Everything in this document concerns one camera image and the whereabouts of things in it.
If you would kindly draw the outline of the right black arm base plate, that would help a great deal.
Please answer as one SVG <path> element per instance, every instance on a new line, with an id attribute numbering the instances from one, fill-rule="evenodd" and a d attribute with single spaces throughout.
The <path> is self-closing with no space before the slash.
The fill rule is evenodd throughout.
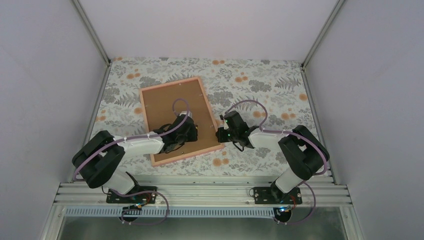
<path id="1" fill-rule="evenodd" d="M 299 187 L 294 187 L 284 193 L 276 186 L 252 187 L 248 195 L 254 199 L 256 205 L 298 205 L 302 204 L 302 194 Z"/>

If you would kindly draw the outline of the pink picture frame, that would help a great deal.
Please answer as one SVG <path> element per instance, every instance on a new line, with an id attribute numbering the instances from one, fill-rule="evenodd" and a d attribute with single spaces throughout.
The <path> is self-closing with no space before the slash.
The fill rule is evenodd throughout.
<path id="1" fill-rule="evenodd" d="M 217 140 L 218 124 L 200 77 L 140 88 L 139 98 L 145 128 L 149 132 L 174 123 L 177 114 L 187 110 L 186 104 L 177 99 L 186 100 L 193 123 L 197 126 L 197 141 L 177 145 L 170 153 L 151 154 L 152 166 L 158 167 L 224 148 Z"/>

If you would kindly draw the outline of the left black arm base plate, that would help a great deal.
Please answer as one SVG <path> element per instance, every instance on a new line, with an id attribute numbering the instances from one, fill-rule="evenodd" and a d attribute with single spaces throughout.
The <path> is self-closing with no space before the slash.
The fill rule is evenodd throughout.
<path id="1" fill-rule="evenodd" d="M 138 192 L 145 191 L 157 191 L 156 186 L 136 186 L 127 195 L 135 194 Z M 127 204 L 127 205 L 145 205 L 145 204 L 154 204 L 156 201 L 156 194 L 152 192 L 138 194 L 134 196 L 122 197 L 114 193 L 112 190 L 109 190 L 106 197 L 106 202 L 108 204 Z"/>

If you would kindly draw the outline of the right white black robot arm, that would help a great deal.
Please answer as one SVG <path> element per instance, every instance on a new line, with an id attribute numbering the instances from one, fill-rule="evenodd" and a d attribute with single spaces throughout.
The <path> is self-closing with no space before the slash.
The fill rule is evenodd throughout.
<path id="1" fill-rule="evenodd" d="M 265 130 L 248 126 L 237 111 L 221 115 L 223 126 L 215 133 L 218 142 L 232 143 L 239 151 L 266 148 L 281 151 L 289 168 L 271 185 L 271 198 L 278 204 L 290 197 L 290 191 L 315 175 L 322 175 L 328 168 L 330 155 L 327 149 L 304 125 L 292 131 Z"/>

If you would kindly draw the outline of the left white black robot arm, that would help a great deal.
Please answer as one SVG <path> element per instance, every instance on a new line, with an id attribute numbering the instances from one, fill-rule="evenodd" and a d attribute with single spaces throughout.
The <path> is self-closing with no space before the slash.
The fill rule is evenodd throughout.
<path id="1" fill-rule="evenodd" d="M 125 156 L 169 154 L 197 139 L 198 126 L 186 111 L 173 123 L 141 135 L 120 138 L 102 130 L 73 156 L 74 175 L 81 175 L 91 189 L 109 188 L 131 203 L 139 197 L 140 190 L 129 173 L 118 170 Z"/>

